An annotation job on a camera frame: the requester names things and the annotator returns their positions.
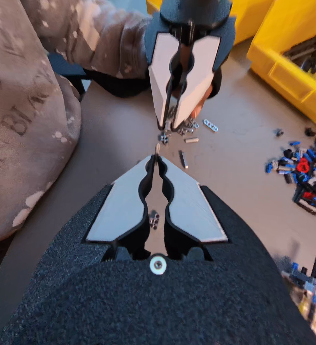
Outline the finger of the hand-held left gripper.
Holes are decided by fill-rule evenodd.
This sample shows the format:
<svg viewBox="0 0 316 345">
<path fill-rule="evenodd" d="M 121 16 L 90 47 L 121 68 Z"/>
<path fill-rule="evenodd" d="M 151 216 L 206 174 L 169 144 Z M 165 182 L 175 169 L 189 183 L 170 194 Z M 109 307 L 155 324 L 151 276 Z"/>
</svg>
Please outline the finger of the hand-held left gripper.
<svg viewBox="0 0 316 345">
<path fill-rule="evenodd" d="M 168 119 L 173 88 L 173 71 L 180 62 L 180 42 L 170 33 L 158 33 L 148 67 L 154 110 L 159 129 Z"/>
<path fill-rule="evenodd" d="M 186 75 L 186 88 L 178 101 L 174 129 L 190 116 L 211 85 L 219 45 L 220 38 L 215 36 L 203 37 L 193 44 L 191 54 L 194 64 Z"/>
</svg>

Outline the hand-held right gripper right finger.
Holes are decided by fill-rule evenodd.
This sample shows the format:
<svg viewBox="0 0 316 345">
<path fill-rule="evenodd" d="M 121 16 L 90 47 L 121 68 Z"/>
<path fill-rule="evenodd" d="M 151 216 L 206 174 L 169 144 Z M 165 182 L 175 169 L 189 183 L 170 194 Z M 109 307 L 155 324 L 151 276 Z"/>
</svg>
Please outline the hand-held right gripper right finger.
<svg viewBox="0 0 316 345">
<path fill-rule="evenodd" d="M 168 257 L 182 260 L 190 249 L 200 248 L 204 257 L 211 260 L 206 245 L 227 243 L 228 236 L 202 186 L 162 156 L 158 158 L 158 168 L 167 200 L 164 244 Z"/>
</svg>

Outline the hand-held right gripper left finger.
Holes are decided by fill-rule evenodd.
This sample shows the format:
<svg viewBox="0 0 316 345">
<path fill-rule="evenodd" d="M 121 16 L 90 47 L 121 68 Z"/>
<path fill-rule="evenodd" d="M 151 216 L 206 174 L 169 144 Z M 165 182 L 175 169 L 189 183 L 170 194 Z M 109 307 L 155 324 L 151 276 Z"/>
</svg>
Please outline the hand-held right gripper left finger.
<svg viewBox="0 0 316 345">
<path fill-rule="evenodd" d="M 116 179 L 94 216 L 85 244 L 110 245 L 110 256 L 125 248 L 133 260 L 151 256 L 145 242 L 150 234 L 148 206 L 156 156 L 150 155 Z"/>
</svg>

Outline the yellow bin with red panels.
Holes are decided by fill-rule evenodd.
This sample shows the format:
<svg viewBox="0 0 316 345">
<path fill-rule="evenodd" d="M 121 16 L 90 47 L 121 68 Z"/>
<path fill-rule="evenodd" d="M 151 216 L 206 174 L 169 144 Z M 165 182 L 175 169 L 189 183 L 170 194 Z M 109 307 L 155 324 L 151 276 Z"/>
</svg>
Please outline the yellow bin with red panels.
<svg viewBox="0 0 316 345">
<path fill-rule="evenodd" d="M 316 124 L 316 79 L 283 56 L 316 37 L 315 1 L 274 1 L 247 53 L 251 69 Z"/>
</svg>

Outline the person's left forearm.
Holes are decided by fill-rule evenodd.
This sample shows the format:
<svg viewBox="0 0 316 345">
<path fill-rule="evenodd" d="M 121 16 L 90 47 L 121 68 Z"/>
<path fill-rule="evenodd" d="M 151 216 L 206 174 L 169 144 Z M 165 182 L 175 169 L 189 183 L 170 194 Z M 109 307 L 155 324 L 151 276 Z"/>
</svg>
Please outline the person's left forearm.
<svg viewBox="0 0 316 345">
<path fill-rule="evenodd" d="M 119 79 L 145 79 L 144 36 L 151 18 L 109 1 L 23 0 L 44 49 Z"/>
</svg>

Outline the grey desk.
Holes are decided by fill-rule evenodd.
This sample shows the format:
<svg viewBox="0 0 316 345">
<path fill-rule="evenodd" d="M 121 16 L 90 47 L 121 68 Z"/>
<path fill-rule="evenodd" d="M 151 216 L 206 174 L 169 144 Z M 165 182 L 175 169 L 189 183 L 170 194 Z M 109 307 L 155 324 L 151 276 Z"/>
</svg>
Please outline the grey desk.
<svg viewBox="0 0 316 345">
<path fill-rule="evenodd" d="M 250 41 L 237 45 L 222 67 L 219 94 L 199 115 L 185 144 L 179 134 L 160 154 L 208 186 L 256 233 L 281 269 L 297 262 L 311 271 L 316 256 L 316 216 L 292 201 L 294 185 L 265 173 L 290 141 L 313 143 L 312 125 L 249 71 Z M 20 303 L 42 254 L 58 231 L 106 184 L 152 154 L 158 139 L 150 91 L 121 99 L 92 82 L 81 103 L 78 146 L 59 179 L 36 204 L 0 264 L 0 330 Z M 276 137 L 278 128 L 284 135 Z"/>
</svg>

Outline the person's left hand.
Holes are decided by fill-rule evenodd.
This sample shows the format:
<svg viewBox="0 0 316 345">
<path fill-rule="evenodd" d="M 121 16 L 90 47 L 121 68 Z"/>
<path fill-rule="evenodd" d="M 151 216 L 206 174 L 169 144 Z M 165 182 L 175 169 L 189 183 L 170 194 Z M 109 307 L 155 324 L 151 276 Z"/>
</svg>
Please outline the person's left hand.
<svg viewBox="0 0 316 345">
<path fill-rule="evenodd" d="M 209 88 L 207 89 L 207 91 L 205 92 L 204 96 L 201 98 L 199 103 L 196 105 L 195 109 L 191 112 L 191 114 L 190 114 L 191 118 L 195 119 L 198 117 L 199 113 L 201 112 L 201 110 L 204 106 L 204 103 L 210 97 L 210 95 L 212 93 L 212 89 L 213 89 L 213 86 L 210 85 Z"/>
</svg>

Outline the heap of dark building pieces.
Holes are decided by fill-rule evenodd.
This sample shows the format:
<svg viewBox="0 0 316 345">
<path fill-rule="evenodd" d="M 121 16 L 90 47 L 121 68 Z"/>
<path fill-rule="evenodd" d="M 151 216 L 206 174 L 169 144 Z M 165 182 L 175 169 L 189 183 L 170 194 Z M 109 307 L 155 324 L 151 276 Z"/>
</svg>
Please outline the heap of dark building pieces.
<svg viewBox="0 0 316 345">
<path fill-rule="evenodd" d="M 316 73 L 316 36 L 292 46 L 282 54 L 300 69 L 312 75 Z"/>
</svg>

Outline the pile of small coloured connectors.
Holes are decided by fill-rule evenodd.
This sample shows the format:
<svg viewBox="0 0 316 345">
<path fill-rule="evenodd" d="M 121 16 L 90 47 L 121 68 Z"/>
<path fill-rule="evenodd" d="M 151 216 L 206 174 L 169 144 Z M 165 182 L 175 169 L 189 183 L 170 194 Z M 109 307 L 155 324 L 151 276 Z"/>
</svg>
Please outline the pile of small coloured connectors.
<svg viewBox="0 0 316 345">
<path fill-rule="evenodd" d="M 300 141 L 290 142 L 283 156 L 265 166 L 267 174 L 276 172 L 284 176 L 287 184 L 295 186 L 293 202 L 306 212 L 316 216 L 316 140 L 308 148 Z"/>
</svg>

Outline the transparent engine block assembly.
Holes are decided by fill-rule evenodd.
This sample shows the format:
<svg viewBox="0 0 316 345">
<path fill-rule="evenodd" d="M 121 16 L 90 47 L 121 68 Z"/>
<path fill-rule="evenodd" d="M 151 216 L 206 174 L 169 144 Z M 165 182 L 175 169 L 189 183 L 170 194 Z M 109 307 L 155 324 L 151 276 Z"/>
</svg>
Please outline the transparent engine block assembly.
<svg viewBox="0 0 316 345">
<path fill-rule="evenodd" d="M 291 300 L 316 335 L 316 257 L 311 273 L 308 275 L 307 272 L 306 267 L 300 269 L 293 262 L 287 271 L 281 271 L 281 276 L 289 289 Z"/>
</svg>

